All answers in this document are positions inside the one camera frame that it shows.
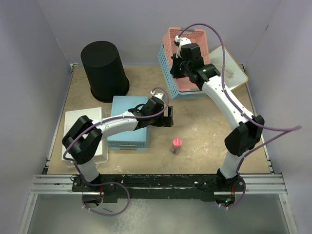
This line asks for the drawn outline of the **pink perforated plastic basket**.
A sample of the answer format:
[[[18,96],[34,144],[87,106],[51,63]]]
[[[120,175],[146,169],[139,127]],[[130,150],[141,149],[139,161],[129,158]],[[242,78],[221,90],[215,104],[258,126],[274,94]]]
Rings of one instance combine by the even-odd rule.
[[[180,27],[170,27],[168,32],[163,37],[163,46],[167,60],[169,62],[169,67],[172,67],[172,56],[177,52],[177,46],[174,44],[175,36],[179,35],[183,31]],[[187,29],[182,33],[182,37],[186,37],[193,43],[197,43],[201,50],[201,55],[204,59],[205,64],[210,63],[208,41],[206,37],[206,32],[203,29]],[[198,87],[191,83],[188,78],[175,79],[178,86],[178,90],[181,92],[187,91],[200,91]]]

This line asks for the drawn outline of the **blue perforated plastic basket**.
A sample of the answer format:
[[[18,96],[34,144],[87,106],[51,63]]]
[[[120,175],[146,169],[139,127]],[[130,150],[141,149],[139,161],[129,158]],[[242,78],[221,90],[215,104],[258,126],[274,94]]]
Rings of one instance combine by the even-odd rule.
[[[111,116],[124,113],[139,104],[145,104],[145,96],[114,96]],[[147,150],[150,145],[150,128],[145,127],[135,131],[122,132],[107,137],[108,148],[112,150]]]

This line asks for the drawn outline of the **large black plastic container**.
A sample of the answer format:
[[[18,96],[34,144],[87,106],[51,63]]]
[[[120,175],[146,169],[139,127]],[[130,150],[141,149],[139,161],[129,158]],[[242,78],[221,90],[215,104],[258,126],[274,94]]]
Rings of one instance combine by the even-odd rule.
[[[127,95],[130,83],[113,43],[92,42],[83,48],[80,58],[95,99],[111,103],[114,96]]]

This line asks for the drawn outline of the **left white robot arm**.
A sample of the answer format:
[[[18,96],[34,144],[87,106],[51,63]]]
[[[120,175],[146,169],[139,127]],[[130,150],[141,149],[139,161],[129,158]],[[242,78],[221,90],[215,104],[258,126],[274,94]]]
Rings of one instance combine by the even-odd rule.
[[[77,119],[63,137],[65,152],[62,157],[73,162],[84,179],[83,186],[89,191],[95,191],[100,187],[100,173],[93,157],[104,138],[148,126],[172,127],[173,124],[173,107],[157,96],[112,117],[93,120],[84,115]]]

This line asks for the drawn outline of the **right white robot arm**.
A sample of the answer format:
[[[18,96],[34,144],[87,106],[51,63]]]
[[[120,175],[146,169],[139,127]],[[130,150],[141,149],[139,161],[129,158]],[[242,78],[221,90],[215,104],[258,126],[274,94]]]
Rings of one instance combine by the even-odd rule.
[[[222,111],[232,132],[225,138],[227,154],[217,171],[217,186],[229,190],[237,179],[237,168],[243,156],[260,141],[264,118],[245,109],[226,85],[222,84],[220,72],[213,64],[204,64],[200,47],[196,43],[177,42],[177,52],[172,56],[170,70],[173,78],[188,77]]]

